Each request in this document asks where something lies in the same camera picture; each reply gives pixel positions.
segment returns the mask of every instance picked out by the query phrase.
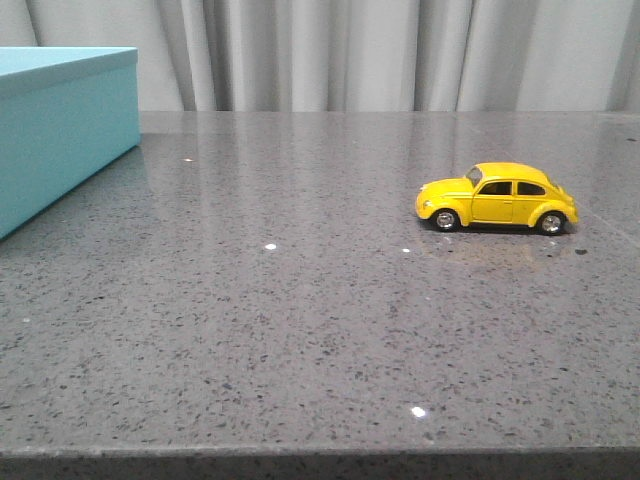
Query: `tire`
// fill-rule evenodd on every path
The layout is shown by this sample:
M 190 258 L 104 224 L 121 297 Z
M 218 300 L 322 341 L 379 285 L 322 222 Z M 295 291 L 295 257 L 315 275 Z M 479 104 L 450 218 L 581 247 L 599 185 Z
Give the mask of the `tire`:
M 547 212 L 538 219 L 536 229 L 543 235 L 560 235 L 564 231 L 566 221 L 561 212 Z
M 453 232 L 460 228 L 460 218 L 458 214 L 448 208 L 434 212 L 429 221 L 436 230 L 440 230 L 441 232 Z

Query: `white curtain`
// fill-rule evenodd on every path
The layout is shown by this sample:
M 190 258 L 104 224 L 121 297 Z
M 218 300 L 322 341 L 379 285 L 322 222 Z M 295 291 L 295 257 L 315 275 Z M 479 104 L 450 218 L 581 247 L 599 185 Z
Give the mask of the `white curtain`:
M 131 45 L 141 110 L 640 112 L 640 0 L 0 0 L 0 45 Z

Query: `toy car window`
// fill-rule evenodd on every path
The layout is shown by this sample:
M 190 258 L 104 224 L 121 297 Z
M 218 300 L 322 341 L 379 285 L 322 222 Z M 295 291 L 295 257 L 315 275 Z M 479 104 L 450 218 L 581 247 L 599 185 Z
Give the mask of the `toy car window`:
M 533 183 L 518 183 L 518 195 L 544 195 L 545 193 L 544 188 Z
M 482 180 L 482 172 L 478 167 L 472 167 L 471 170 L 467 172 L 465 177 L 467 177 L 471 182 L 471 185 L 475 187 L 476 185 L 478 185 L 478 182 Z
M 482 195 L 511 195 L 511 182 L 487 183 L 482 190 Z

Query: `volkswagen beetle model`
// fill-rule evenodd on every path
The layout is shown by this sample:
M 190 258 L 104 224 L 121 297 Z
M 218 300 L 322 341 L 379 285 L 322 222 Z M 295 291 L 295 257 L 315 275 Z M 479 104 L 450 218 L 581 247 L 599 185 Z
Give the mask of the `volkswagen beetle model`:
M 472 223 L 527 225 L 559 235 L 566 222 L 578 222 L 573 197 L 542 171 L 520 163 L 473 166 L 462 178 L 422 186 L 416 212 L 438 230 L 450 232 Z

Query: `granite countertop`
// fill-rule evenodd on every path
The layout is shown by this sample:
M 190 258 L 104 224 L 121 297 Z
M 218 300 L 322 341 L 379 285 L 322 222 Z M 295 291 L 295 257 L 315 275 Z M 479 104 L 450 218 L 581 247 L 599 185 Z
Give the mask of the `granite countertop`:
M 142 129 L 0 242 L 5 459 L 638 458 L 640 116 L 145 113 Z M 417 219 L 423 183 L 488 159 L 545 170 L 580 223 Z

